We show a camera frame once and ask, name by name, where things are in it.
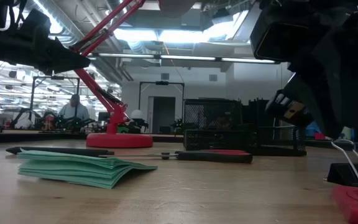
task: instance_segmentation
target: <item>white wall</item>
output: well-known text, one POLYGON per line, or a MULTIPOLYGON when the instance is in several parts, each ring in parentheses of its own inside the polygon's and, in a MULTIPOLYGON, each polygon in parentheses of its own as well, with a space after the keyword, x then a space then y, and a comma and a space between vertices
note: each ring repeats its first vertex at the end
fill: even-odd
MULTIPOLYGON (((127 67, 134 78, 134 82, 122 84, 122 100, 128 104, 127 114, 138 108, 139 82, 160 81, 161 73, 170 74, 170 82, 182 82, 178 72, 173 67, 127 67)), ((269 100, 277 90, 282 89, 292 76, 287 70, 287 64, 250 64, 234 63, 226 73, 221 73, 218 68, 178 68, 185 81, 185 99, 197 98, 227 98, 240 99, 244 105, 249 100, 263 98, 269 100), (209 75, 218 75, 218 82, 210 82, 209 75)), ((150 96, 169 96, 176 98, 175 116, 181 117, 181 93, 172 85, 149 85, 141 97, 140 110, 143 119, 147 120, 147 108, 150 96)))
MULTIPOLYGON (((134 82, 124 82, 122 84, 122 101, 128 104, 126 113, 131 115, 132 111, 138 108, 139 102, 139 82, 160 81, 161 73, 169 73, 169 82, 181 83, 182 80, 178 72, 173 67, 147 69, 139 67, 127 67, 128 72, 134 78, 134 82)), ((185 99, 197 99, 200 97, 225 98, 226 97, 226 77, 218 68, 178 68, 185 81, 185 99), (210 82, 209 75, 218 75, 217 82, 210 82)), ((182 95, 173 86, 157 86, 150 84, 143 92, 140 100, 140 110, 143 113, 143 119, 147 120, 147 108, 150 96, 169 96, 175 97, 175 116, 181 118, 182 95)))
POLYGON ((234 63, 226 73, 226 98, 241 99, 248 105, 249 100, 271 99, 291 78, 287 64, 234 63))

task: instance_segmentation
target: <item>green paper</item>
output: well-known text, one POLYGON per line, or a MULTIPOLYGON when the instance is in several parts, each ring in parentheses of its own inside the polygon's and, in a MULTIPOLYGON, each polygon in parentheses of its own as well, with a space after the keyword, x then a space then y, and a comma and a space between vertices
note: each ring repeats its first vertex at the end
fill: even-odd
POLYGON ((29 159, 19 166, 20 175, 44 179, 64 180, 72 184, 111 189, 132 169, 154 170, 147 166, 117 158, 79 156, 45 151, 22 151, 21 159, 29 159))

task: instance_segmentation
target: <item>doorway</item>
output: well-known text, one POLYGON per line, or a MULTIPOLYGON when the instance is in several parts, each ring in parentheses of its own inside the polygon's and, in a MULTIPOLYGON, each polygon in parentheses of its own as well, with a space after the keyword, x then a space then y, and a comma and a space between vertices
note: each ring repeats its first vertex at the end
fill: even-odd
POLYGON ((157 134, 170 134, 175 121, 175 97, 155 96, 153 103, 152 131, 157 134))

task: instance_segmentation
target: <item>person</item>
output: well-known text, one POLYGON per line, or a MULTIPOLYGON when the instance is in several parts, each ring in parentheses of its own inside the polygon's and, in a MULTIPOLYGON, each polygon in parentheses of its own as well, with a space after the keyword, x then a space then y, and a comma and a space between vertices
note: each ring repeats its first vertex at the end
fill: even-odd
POLYGON ((90 114, 86 109, 86 106, 82 105, 80 102, 80 96, 78 94, 74 94, 71 96, 70 102, 67 103, 59 112, 59 115, 63 115, 63 118, 72 118, 75 115, 75 107, 77 107, 77 118, 81 120, 88 119, 90 114))

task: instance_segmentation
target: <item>black mesh basket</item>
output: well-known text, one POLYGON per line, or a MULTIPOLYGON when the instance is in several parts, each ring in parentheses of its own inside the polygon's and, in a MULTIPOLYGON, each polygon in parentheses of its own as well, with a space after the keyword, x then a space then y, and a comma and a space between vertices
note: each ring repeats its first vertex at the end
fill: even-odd
POLYGON ((246 131, 185 131, 185 148, 187 151, 203 149, 238 149, 247 150, 255 139, 246 131))
POLYGON ((188 151, 203 149, 238 149, 254 156, 305 156, 305 132, 294 126, 256 128, 242 126, 242 131, 185 131, 188 151))
POLYGON ((305 129, 294 126, 259 127, 255 156, 305 156, 305 129))
POLYGON ((187 99, 183 130, 232 130, 242 122, 241 109, 235 100, 187 99))

